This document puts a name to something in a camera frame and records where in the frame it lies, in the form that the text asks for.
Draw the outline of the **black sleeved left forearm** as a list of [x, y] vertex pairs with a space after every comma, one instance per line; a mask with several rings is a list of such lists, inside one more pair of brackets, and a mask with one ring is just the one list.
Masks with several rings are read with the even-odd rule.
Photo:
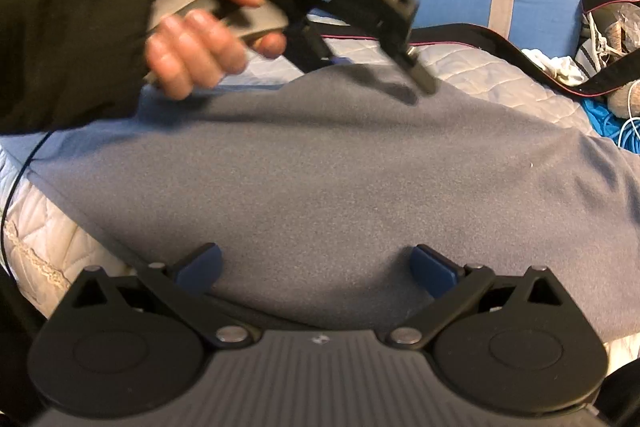
[[1, 0], [1, 131], [72, 129], [138, 107], [152, 0]]

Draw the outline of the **person's left hand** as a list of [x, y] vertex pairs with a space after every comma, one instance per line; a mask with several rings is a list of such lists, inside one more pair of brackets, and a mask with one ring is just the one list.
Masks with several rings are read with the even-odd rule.
[[[230, 0], [257, 8], [265, 0]], [[192, 10], [186, 16], [164, 18], [146, 39], [145, 61], [156, 85], [173, 100], [184, 100], [194, 89], [212, 89], [227, 75], [243, 72], [247, 47], [212, 14]]]

